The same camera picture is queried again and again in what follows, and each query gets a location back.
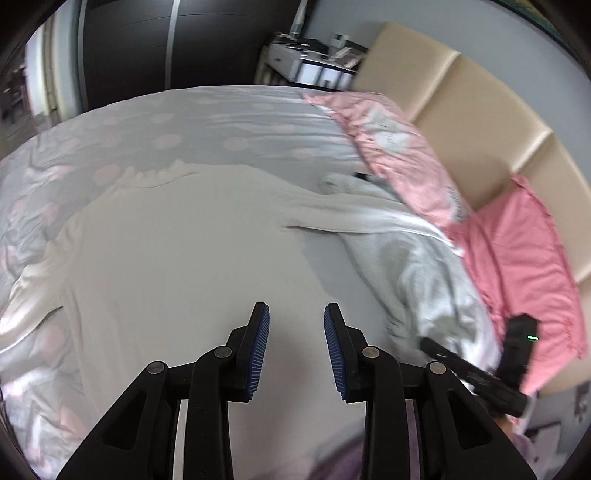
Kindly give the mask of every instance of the pink pillowcase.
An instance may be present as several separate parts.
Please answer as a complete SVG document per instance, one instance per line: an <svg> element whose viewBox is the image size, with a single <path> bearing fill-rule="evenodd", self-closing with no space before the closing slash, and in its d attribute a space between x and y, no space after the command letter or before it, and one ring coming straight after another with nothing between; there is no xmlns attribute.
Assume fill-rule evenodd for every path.
<svg viewBox="0 0 591 480"><path fill-rule="evenodd" d="M464 264L499 341L512 316L527 313L540 321L521 387L531 395L571 360L587 355L587 335L579 289L554 219L525 177L512 179L515 188L446 232L465 250Z"/></svg>
<svg viewBox="0 0 591 480"><path fill-rule="evenodd" d="M437 226L461 222L470 207L418 129L393 101L377 93L337 92L304 98L329 109L371 172Z"/></svg>

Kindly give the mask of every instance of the sweater sleeve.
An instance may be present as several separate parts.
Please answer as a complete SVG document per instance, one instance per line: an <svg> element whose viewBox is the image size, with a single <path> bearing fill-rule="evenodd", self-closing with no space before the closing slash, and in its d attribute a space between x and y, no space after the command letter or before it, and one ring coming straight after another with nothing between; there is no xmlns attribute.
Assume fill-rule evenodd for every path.
<svg viewBox="0 0 591 480"><path fill-rule="evenodd" d="M41 262L26 266L12 286L0 319L0 352L16 345L62 306L61 292L80 236L79 219L74 215L47 244Z"/></svg>
<svg viewBox="0 0 591 480"><path fill-rule="evenodd" d="M409 232L454 248L439 228L392 200L348 193L322 195L298 187L274 194L280 198L275 204L284 227L337 233Z"/></svg>

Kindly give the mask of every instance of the gray bedsheet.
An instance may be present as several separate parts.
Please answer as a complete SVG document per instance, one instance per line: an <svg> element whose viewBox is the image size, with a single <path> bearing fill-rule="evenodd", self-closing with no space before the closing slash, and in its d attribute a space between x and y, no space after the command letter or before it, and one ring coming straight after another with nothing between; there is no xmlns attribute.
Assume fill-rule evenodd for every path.
<svg viewBox="0 0 591 480"><path fill-rule="evenodd" d="M170 90L85 113L0 161L0 303L5 305L22 269L40 260L47 241L65 221L128 166L147 171L178 158L185 163L249 164L314 191L328 172L365 171L336 123L290 87ZM386 313L339 239L298 235L348 323L386 349ZM96 421L61 310L0 354L0 384L25 456L41 478L55 478ZM311 452L314 447L310 439Z"/></svg>

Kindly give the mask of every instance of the bed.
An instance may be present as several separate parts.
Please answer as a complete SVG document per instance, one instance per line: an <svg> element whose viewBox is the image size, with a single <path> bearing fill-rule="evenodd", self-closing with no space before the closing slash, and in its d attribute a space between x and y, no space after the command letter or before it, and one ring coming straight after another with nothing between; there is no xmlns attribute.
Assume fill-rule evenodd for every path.
<svg viewBox="0 0 591 480"><path fill-rule="evenodd" d="M589 186L551 129L514 92L467 57L395 24L384 26L355 89L383 93L406 111L472 207L502 192L511 173L527 177L556 219L589 311ZM86 113L23 145L0 163L2 304L22 269L40 260L66 220L129 166L147 171L177 159L248 164L312 191L326 173L366 171L339 126L307 104L303 93L263 86L171 90ZM361 328L370 343L387 349L384 309L342 243L334 235L299 235L310 265L348 322ZM541 394L589 378L589 360L573 361ZM38 476L54 478L97 421L61 310L0 355L0 380L24 456ZM340 436L358 432L361 417L357 409ZM331 451L325 450L315 450L290 471L293 478L308 475ZM238 478L261 476L271 467L235 458Z"/></svg>

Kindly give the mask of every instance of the upholstered headboard panel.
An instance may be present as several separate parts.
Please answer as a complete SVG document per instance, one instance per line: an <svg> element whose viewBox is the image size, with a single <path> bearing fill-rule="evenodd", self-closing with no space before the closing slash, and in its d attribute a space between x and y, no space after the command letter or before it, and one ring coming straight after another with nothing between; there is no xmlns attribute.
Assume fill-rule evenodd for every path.
<svg viewBox="0 0 591 480"><path fill-rule="evenodd" d="M386 23L355 80L400 105L427 137L474 208L530 180L554 216L579 284L591 343L591 189L552 129L507 85L471 59L402 25ZM573 361L543 390L591 379Z"/></svg>

